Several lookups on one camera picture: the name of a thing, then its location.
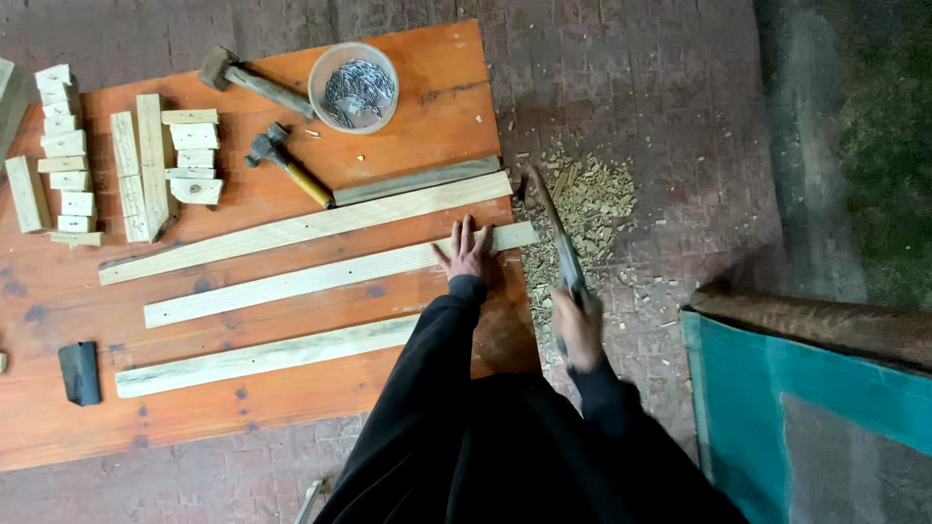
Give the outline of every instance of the black sanding block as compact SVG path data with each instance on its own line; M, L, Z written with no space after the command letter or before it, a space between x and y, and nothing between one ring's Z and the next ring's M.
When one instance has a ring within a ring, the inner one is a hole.
M78 342L59 350L64 392L79 406L101 403L101 383L97 377L97 344Z

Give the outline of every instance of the orange wooden board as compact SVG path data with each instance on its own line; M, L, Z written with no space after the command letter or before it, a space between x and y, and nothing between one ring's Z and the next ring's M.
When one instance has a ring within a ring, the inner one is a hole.
M357 186L437 165L499 154L482 41L475 21L366 40L398 70L397 112L381 131L352 136L247 90L210 90L194 73L81 95L89 162L104 246L74 251L47 237L19 233L7 185L0 191L0 470L64 462L140 446L158 446L256 427L314 421L370 409L400 348L134 399L117 397L114 374L199 354L299 337L422 310L445 291L439 269L384 279L145 329L143 305L196 290L442 239L472 213L480 225L512 223L508 198L300 242L204 266L101 287L102 262L199 241L320 206L271 166L248 169L249 142L274 120L294 126L289 150L332 189ZM301 91L325 48L269 57L256 70ZM109 116L135 112L137 94L163 95L163 109L215 107L220 112L217 167L226 180L219 209L182 206L181 220L156 245L127 245L119 205ZM321 134L311 138L305 130ZM42 110L31 106L10 156L41 158ZM48 190L53 212L58 191ZM499 257L501 274L484 306L473 350L473 375L540 372L517 251ZM65 399L57 350L98 344L103 402L78 407Z

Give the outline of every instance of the hammer head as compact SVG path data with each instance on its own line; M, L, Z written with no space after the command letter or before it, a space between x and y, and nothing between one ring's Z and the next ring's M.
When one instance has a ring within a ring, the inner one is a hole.
M250 143L252 150L246 156L246 165L254 168L259 165L262 159L269 159L284 167L288 164L287 159L281 151L279 145L288 138L288 131L278 122L272 122L268 126L268 131L260 132L255 135Z
M230 81L224 76L224 72L231 64L239 62L240 59L230 51L214 46L207 56L204 57L204 63L198 71L198 78L208 86L222 91L230 85Z

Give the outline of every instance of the plastic bowl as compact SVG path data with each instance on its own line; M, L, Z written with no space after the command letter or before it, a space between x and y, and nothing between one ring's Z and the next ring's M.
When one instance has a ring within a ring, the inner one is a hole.
M334 71L353 59L374 63L388 73L391 80L395 83L395 96L391 100L391 104L382 109L382 118L378 118L371 113L349 115L349 118L356 124L356 128L348 129L341 126L330 116L330 110L327 109L327 103L323 99L323 94L326 91L327 80L330 79ZM362 42L336 44L327 49L314 63L314 67L310 69L310 77L308 78L308 97L310 98L310 105L314 108L314 113L323 120L324 124L327 124L337 131L348 132L350 134L369 134L382 129L385 124L389 123L391 116L395 114L395 107L398 106L398 94L398 73L395 72L395 67L391 65L389 57L385 56L385 53L382 51Z

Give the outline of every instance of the hand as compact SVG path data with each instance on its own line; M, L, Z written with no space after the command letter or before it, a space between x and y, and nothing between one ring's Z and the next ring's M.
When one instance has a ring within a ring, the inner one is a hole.
M602 301L592 296L586 310L581 310L566 289L552 287L550 297L554 301L554 332L567 343L570 366L582 373L591 372L605 358Z
M446 271L446 279L452 280L457 275L473 275L488 284L488 271L486 255L494 256L492 249L492 226L485 226L475 236L473 243L473 218L466 215L463 223L453 223L453 232L450 235L450 252L447 258L444 252L431 244L437 263Z

